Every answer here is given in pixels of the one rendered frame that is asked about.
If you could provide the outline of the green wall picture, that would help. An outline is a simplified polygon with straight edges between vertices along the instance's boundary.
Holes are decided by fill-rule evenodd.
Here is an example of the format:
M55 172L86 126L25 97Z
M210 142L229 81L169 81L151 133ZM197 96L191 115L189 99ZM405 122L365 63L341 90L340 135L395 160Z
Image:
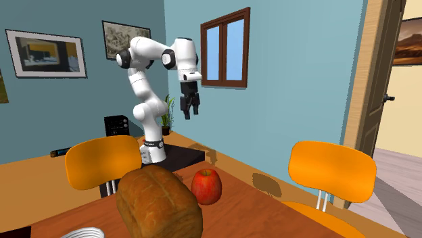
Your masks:
M4 79L0 70L0 103L8 103L9 99L5 88Z

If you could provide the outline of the brown landscape wall picture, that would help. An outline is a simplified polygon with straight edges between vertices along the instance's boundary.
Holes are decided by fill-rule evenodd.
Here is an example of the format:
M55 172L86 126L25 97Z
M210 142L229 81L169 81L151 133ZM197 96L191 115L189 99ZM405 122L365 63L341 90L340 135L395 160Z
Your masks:
M422 17L402 21L393 65L422 66Z

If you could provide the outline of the orange chair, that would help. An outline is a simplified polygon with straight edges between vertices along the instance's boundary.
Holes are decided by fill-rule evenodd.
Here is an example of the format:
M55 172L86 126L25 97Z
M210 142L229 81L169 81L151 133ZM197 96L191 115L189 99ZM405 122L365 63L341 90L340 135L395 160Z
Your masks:
M292 150L288 173L299 185L319 191L316 207L294 201L283 203L345 238L365 238L352 225L328 213L329 195L362 203L373 194L376 164L367 154L333 143L299 141Z
M87 190L106 184L115 194L116 179L142 165L139 144L130 135L102 137L79 143L65 155L68 182L74 189Z

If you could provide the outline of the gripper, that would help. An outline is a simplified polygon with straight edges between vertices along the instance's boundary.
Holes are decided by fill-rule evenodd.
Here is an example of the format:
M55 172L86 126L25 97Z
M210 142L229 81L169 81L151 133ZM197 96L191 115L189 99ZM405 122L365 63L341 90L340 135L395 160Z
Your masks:
M200 97L198 93L197 81L181 83L180 107L186 120L190 119L190 107L193 107L193 114L199 114Z

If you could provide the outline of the black framed grey picture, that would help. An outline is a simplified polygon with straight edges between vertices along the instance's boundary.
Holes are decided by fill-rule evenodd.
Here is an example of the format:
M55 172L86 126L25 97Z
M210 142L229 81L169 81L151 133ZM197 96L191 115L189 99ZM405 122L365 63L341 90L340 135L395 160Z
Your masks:
M102 21L105 55L107 60L115 60L116 54L130 47L134 37L151 37L151 30L140 26L131 26L109 21Z

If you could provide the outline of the wooden door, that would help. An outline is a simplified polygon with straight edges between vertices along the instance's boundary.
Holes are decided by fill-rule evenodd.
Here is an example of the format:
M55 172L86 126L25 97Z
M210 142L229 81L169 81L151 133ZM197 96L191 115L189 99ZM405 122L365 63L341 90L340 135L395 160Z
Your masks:
M343 145L373 155L406 0L368 0Z

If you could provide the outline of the black box with knobs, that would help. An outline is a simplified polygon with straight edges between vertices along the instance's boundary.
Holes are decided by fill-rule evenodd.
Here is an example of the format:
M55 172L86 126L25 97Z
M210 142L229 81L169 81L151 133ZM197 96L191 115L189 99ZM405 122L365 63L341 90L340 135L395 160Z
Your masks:
M104 118L105 135L130 135L128 127L128 118L123 115L106 116Z

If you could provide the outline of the green potted plant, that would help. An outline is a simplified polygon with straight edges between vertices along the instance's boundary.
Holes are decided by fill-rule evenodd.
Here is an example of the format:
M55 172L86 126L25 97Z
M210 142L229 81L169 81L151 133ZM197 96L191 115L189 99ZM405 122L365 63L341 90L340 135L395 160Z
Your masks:
M161 119L162 119L161 124L162 124L162 134L166 136L170 134L170 129L173 122L172 111L174 108L174 97L170 98L170 95L167 95L164 101L168 105L168 111L163 116L161 116Z

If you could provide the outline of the brown framed window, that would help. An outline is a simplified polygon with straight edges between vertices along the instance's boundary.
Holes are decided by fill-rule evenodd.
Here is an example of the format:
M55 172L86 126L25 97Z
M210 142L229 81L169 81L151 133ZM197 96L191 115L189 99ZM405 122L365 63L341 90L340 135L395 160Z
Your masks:
M246 7L201 24L202 85L248 85L250 8Z

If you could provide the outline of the brown bread loaf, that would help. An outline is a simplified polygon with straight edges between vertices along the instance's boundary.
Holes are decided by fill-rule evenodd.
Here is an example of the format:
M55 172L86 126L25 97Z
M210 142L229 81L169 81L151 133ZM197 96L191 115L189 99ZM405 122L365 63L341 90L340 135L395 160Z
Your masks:
M149 165L125 174L116 193L132 238L201 238L202 209L173 173Z

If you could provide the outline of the white framed wall picture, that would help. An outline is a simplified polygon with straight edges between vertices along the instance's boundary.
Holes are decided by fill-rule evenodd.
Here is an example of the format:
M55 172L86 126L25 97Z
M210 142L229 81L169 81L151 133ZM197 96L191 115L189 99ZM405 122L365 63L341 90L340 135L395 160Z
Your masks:
M18 78L86 78L83 42L79 37L5 31Z

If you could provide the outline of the black robot stand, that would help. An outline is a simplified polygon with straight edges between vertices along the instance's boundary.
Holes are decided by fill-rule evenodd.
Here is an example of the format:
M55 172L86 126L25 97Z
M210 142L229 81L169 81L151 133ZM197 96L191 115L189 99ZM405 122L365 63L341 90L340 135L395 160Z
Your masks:
M166 152L166 159L156 163L156 165L171 172L205 160L205 152L196 149L165 144L164 150Z

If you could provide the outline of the red apple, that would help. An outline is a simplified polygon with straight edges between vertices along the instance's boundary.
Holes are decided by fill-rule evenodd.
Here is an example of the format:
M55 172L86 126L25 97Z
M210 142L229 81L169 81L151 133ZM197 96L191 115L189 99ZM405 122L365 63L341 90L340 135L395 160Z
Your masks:
M213 169L197 171L191 183L191 192L201 205L216 203L222 195L222 182L218 173Z

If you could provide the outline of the white ribbed dish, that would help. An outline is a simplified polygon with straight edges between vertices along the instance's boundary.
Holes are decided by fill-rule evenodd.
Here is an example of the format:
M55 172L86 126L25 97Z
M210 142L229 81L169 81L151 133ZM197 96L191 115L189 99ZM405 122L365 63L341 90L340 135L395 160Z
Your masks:
M85 227L69 232L60 238L105 238L105 235L101 229Z

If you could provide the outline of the black cylinder with blue band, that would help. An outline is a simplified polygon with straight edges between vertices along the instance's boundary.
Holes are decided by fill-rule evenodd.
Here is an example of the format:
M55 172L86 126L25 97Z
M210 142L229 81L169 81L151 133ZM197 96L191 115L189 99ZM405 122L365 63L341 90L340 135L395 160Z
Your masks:
M57 149L50 152L50 156L52 158L58 157L58 156L64 156L67 154L67 152L70 150L70 147L63 148L63 149Z

